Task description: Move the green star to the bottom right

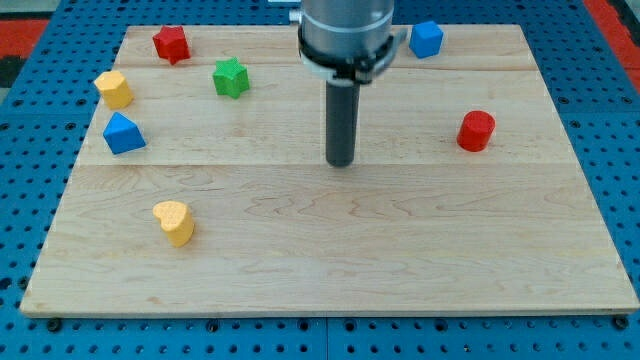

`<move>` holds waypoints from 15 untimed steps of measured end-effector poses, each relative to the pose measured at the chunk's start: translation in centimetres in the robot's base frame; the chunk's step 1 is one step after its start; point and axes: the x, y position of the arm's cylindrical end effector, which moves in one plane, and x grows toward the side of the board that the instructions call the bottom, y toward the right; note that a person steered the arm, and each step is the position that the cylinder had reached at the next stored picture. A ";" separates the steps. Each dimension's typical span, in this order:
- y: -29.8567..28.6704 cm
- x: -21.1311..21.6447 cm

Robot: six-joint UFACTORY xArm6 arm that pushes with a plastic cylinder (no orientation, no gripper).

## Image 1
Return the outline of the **black clamp ring mount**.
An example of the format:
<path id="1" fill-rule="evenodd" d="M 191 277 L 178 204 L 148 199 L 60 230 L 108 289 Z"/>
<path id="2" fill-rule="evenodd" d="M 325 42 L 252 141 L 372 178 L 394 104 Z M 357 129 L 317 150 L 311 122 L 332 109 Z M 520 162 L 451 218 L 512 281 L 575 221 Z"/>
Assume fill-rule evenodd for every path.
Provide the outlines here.
<path id="1" fill-rule="evenodd" d="M 303 65 L 315 76 L 331 84 L 370 84 L 386 71 L 396 57 L 407 30 L 392 33 L 372 53 L 359 57 L 338 57 L 314 49 L 298 31 L 298 53 Z"/>

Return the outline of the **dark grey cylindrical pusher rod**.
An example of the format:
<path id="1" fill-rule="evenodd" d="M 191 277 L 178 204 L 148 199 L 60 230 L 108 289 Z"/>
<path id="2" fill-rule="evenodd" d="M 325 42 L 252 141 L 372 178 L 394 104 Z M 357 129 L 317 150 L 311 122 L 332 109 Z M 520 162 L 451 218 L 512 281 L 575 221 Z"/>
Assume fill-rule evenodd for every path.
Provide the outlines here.
<path id="1" fill-rule="evenodd" d="M 354 160 L 360 88 L 326 83 L 325 158 L 333 167 Z"/>

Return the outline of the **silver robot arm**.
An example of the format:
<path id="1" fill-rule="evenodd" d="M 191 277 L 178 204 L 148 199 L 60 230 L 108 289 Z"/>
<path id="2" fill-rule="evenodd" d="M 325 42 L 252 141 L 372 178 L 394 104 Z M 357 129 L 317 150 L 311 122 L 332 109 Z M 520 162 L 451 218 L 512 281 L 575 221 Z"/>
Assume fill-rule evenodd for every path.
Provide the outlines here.
<path id="1" fill-rule="evenodd" d="M 325 82 L 325 159 L 347 167 L 355 157 L 360 88 L 389 68 L 405 29 L 392 31 L 393 0 L 302 0 L 298 52 Z"/>

